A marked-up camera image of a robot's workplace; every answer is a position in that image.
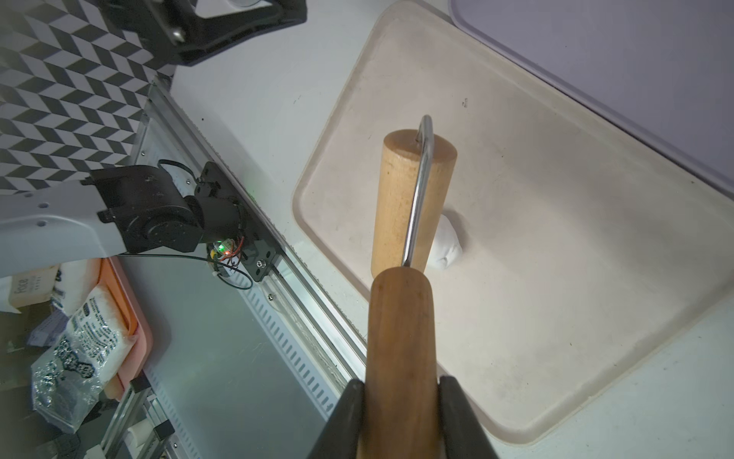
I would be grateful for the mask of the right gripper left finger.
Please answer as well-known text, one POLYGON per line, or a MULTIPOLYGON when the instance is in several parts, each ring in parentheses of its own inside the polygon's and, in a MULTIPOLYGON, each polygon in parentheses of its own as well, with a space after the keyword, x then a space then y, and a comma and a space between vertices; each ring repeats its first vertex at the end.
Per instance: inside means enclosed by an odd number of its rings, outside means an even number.
POLYGON ((353 379, 344 388, 308 459, 355 459, 364 411, 364 382, 353 379))

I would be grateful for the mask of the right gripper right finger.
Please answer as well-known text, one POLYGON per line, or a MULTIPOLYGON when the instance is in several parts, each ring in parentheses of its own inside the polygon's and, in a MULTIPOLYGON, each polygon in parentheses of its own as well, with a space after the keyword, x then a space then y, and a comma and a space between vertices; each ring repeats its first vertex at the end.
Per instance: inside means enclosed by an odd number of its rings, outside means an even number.
POLYGON ((455 377, 439 378, 439 410, 446 458, 498 458, 455 377))

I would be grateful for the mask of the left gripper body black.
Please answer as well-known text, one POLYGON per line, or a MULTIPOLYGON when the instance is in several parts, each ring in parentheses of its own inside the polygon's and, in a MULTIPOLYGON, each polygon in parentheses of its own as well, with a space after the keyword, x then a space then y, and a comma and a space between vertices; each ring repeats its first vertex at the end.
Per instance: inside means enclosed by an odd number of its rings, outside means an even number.
POLYGON ((137 35, 146 51, 165 64, 192 66, 187 28, 181 21, 191 7, 182 1, 98 1, 103 16, 117 28, 137 35))

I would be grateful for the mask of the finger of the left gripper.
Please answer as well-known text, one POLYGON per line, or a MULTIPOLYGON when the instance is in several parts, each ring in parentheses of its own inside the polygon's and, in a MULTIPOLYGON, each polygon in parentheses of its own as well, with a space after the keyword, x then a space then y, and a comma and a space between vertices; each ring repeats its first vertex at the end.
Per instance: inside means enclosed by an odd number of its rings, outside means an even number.
POLYGON ((212 17, 197 15, 189 1, 172 1, 178 11, 171 32, 179 29, 183 40, 173 38, 175 65, 195 65, 249 39, 306 22, 305 1, 268 1, 265 7, 212 17))

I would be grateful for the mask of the wooden dough roller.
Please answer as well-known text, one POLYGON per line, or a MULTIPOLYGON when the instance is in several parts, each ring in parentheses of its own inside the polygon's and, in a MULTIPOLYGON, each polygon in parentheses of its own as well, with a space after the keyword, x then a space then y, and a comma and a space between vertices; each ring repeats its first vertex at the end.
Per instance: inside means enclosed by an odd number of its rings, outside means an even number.
POLYGON ((432 118, 383 142, 359 458, 437 458, 441 428, 433 293, 413 268, 435 153, 432 118))

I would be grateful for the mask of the white dough ball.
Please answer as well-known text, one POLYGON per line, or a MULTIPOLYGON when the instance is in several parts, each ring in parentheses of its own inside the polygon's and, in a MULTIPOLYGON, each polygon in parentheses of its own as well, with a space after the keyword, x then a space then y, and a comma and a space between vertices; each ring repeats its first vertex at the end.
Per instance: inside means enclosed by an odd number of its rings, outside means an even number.
POLYGON ((441 215, 436 233, 429 252, 426 267, 432 270, 444 271, 457 261, 463 254, 457 231, 450 220, 441 215))

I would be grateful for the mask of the beige plastic tray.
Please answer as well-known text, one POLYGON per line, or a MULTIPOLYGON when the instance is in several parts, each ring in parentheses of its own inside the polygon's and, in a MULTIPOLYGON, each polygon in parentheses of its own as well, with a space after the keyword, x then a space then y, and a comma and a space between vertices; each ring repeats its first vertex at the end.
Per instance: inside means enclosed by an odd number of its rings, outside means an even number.
POLYGON ((361 294, 383 138, 424 115, 458 150, 464 250, 427 272, 438 361, 499 439, 539 439, 732 296, 728 197, 409 1, 377 21, 292 201, 361 294))

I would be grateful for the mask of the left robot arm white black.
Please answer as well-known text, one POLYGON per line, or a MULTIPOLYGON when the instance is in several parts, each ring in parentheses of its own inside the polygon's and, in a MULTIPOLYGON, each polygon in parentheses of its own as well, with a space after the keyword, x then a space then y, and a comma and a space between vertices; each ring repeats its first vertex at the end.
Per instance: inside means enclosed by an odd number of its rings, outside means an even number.
MULTIPOLYGON (((200 17, 189 1, 102 1, 102 14, 134 32, 166 64, 193 66, 248 39, 306 22, 304 1, 270 1, 239 13, 200 17)), ((220 166, 205 165, 185 196, 158 166, 92 170, 81 181, 1 199, 1 275, 169 248, 189 258, 199 245, 233 239, 249 249, 278 244, 220 166)))

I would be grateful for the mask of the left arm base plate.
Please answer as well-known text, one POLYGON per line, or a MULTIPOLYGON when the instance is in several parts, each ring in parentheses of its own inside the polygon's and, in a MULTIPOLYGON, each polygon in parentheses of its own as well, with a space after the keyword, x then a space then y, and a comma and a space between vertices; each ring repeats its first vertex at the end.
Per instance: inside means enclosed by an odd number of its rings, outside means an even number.
POLYGON ((218 277, 247 288, 261 282, 273 269, 282 247, 224 170, 205 164, 195 187, 193 202, 206 245, 218 277))

